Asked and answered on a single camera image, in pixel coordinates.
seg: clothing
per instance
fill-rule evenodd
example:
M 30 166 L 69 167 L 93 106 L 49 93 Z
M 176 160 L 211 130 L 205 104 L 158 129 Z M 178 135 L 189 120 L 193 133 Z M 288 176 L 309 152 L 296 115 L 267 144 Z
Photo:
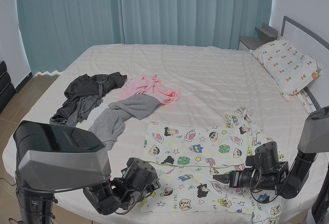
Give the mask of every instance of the clothing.
M 157 75 L 137 76 L 131 79 L 120 92 L 120 100 L 129 98 L 136 94 L 146 94 L 152 96 L 162 104 L 176 101 L 181 96 L 180 89 L 173 90 L 165 88 Z
M 102 102 L 102 97 L 110 90 L 121 88 L 127 75 L 115 72 L 109 75 L 98 74 L 89 77 L 87 74 L 77 77 L 64 91 L 68 99 L 50 118 L 50 124 L 76 126 L 88 118 L 90 111 Z
M 253 223 L 278 223 L 281 197 L 269 204 L 273 190 L 254 194 L 246 188 L 230 188 L 213 179 L 214 175 L 244 170 L 246 156 L 257 147 L 273 141 L 253 122 L 247 108 L 226 114 L 227 123 L 200 128 L 152 121 L 149 123 L 143 160 L 154 166 L 160 188 L 140 204 L 142 212 L 220 212 L 249 214 Z M 278 159 L 285 160 L 278 147 Z
M 109 104 L 94 121 L 89 131 L 93 132 L 107 150 L 111 150 L 117 137 L 124 131 L 123 121 L 135 116 L 142 120 L 158 106 L 160 102 L 151 96 L 138 94 L 128 99 Z

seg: robotic arm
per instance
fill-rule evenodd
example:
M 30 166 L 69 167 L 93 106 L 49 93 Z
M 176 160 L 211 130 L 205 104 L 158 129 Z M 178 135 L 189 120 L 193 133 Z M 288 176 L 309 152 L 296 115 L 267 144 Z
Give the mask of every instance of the robotic arm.
M 154 167 L 138 158 L 128 160 L 122 177 L 110 180 L 107 149 L 89 131 L 22 121 L 14 140 L 20 224 L 50 224 L 58 192 L 83 189 L 97 212 L 109 215 L 128 213 L 160 187 Z
M 288 162 L 279 162 L 276 142 L 269 142 L 256 148 L 254 156 L 247 156 L 245 165 L 250 168 L 214 175 L 213 179 L 229 183 L 230 188 L 250 189 L 252 196 L 255 189 L 274 190 L 277 196 L 291 199 L 299 194 L 307 181 L 310 167 L 319 152 L 329 152 L 329 106 L 312 112 L 305 120 L 298 153 L 290 170 Z M 328 207 L 329 168 L 307 223 L 321 223 Z

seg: cartoon print pants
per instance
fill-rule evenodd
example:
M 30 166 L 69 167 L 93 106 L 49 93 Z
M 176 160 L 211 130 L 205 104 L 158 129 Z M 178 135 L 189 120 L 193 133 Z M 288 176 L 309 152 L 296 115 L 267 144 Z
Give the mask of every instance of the cartoon print pants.
M 243 170 L 246 156 L 272 138 L 253 123 L 247 108 L 226 114 L 224 127 L 192 128 L 150 122 L 144 157 L 156 168 L 161 187 L 141 203 L 143 212 L 228 211 L 249 214 L 253 223 L 278 223 L 281 197 L 274 191 L 254 194 L 245 188 L 229 188 L 212 176 Z M 278 147 L 279 160 L 284 161 Z

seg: pillow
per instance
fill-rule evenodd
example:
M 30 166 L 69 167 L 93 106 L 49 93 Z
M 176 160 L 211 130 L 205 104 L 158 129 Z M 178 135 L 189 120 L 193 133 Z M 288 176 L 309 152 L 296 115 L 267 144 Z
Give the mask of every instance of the pillow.
M 250 52 L 275 80 L 287 101 L 289 95 L 299 92 L 321 74 L 315 59 L 283 37 Z

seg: bed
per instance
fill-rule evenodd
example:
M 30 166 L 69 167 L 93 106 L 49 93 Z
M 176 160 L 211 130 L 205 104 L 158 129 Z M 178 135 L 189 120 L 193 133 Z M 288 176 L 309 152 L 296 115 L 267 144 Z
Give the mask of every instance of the bed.
M 329 86 L 326 66 L 326 63 L 329 64 L 329 45 L 287 17 L 284 18 L 281 34 L 300 49 L 309 50 L 313 57 L 318 57 L 324 71 L 307 90 L 316 107 L 329 105 L 319 91 Z M 125 131 L 108 152 L 112 177 L 121 176 L 120 170 L 126 167 L 129 157 L 142 157 L 150 120 L 194 127 L 224 125 L 224 114 L 239 106 L 248 108 L 256 123 L 268 136 L 276 139 L 289 165 L 292 164 L 308 113 L 297 97 L 285 101 L 274 80 L 248 51 L 174 45 L 95 45 L 60 75 L 24 120 L 48 123 L 66 100 L 63 92 L 73 79 L 85 73 L 91 76 L 117 71 L 127 74 L 128 79 L 137 75 L 157 74 L 165 86 L 179 87 L 182 94 L 178 101 L 158 107 L 146 119 L 138 121 L 131 118 L 125 122 Z M 107 104 L 119 99 L 119 93 L 119 89 L 109 92 L 101 106 L 77 127 L 88 129 Z M 3 152 L 3 162 L 7 172 L 14 177 L 16 147 L 12 137 Z M 319 154 L 301 193 L 294 199 L 283 200 L 280 223 L 310 208 L 322 186 L 327 166 L 326 154 Z M 62 208 L 100 223 L 251 223 L 250 215 L 225 211 L 143 213 L 135 207 L 124 216 L 103 216 L 94 210 L 82 190 L 59 193 L 56 198 Z

